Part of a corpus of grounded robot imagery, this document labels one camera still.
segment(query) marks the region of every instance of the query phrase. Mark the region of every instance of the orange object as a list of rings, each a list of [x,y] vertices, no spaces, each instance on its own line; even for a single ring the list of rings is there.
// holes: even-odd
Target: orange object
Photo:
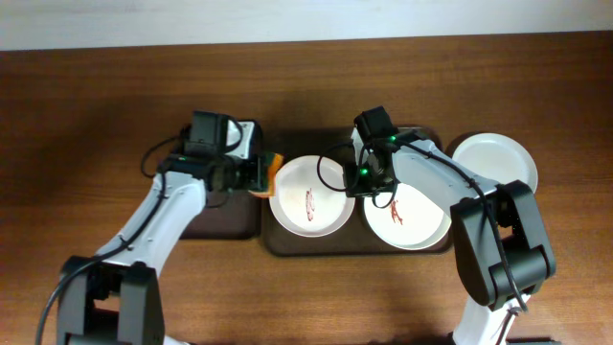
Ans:
[[[268,190],[266,192],[254,192],[249,191],[253,196],[261,197],[261,198],[269,198],[275,195],[275,176],[277,172],[281,168],[281,165],[284,162],[284,157],[278,153],[274,153],[275,156],[272,159],[272,162],[268,166],[268,171],[266,174],[266,178],[268,178]]]

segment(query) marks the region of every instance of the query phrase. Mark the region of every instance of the white robotic arm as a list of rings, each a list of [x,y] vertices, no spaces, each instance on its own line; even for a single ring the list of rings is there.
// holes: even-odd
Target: white robotic arm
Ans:
[[[556,271],[532,190],[471,172],[422,133],[399,132],[383,107],[363,112],[354,123],[356,164],[345,165],[347,195],[375,196],[404,183],[450,216],[456,266],[469,294],[453,342],[505,343],[518,311]],[[512,227],[513,235],[501,239],[498,225]]]
[[[207,191],[267,191],[269,155],[253,152],[258,129],[253,121],[196,111],[124,228],[95,257],[66,262],[36,343],[59,296],[57,344],[185,344],[165,335],[157,277],[186,226],[205,208]],[[95,300],[111,294],[120,297],[119,312],[97,309]]]

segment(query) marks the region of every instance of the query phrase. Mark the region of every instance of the red sauce stain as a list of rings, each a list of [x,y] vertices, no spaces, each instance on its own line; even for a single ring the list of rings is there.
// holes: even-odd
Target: red sauce stain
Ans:
[[[394,221],[394,223],[396,223],[396,219],[397,219],[400,225],[402,225],[402,218],[398,215],[398,210],[396,209],[397,204],[398,204],[397,200],[392,201],[392,207],[391,207],[392,220]]]
[[[306,218],[308,221],[313,220],[315,215],[315,199],[313,198],[312,188],[306,191]]]

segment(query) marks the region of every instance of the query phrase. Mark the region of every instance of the wood grain surface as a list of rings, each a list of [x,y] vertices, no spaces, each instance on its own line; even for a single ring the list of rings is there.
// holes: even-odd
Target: wood grain surface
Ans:
[[[61,265],[124,225],[149,188],[141,154],[193,109],[265,133],[350,126],[380,104],[444,145],[484,130],[527,148],[557,276],[511,336],[611,344],[611,32],[2,53],[0,342],[33,342]],[[257,240],[182,241],[160,284],[167,333],[197,343],[447,334],[466,299],[451,252],[279,259]]]

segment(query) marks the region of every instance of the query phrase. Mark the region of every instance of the dark brown tray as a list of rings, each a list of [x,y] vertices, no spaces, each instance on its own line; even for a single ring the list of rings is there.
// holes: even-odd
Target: dark brown tray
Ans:
[[[207,194],[210,204],[217,204],[224,197],[223,194]],[[261,199],[248,192],[234,192],[223,207],[203,210],[194,217],[181,240],[251,239],[260,233],[261,204]]]
[[[404,127],[421,129],[430,136],[439,149],[441,148],[441,141],[433,130],[419,126]],[[299,156],[320,154],[334,144],[348,142],[351,134],[352,128],[285,131],[269,134],[264,141],[267,150],[281,152],[285,157],[285,162],[288,162]],[[341,165],[347,161],[354,161],[352,149],[341,149],[333,152],[329,155],[329,158]],[[364,218],[363,205],[364,199],[358,199],[349,220],[330,235],[320,238],[305,238],[283,228],[272,215],[266,200],[261,207],[261,241],[268,251],[282,257],[442,254],[452,246],[449,232],[438,243],[423,250],[403,250],[391,246],[371,230]]]

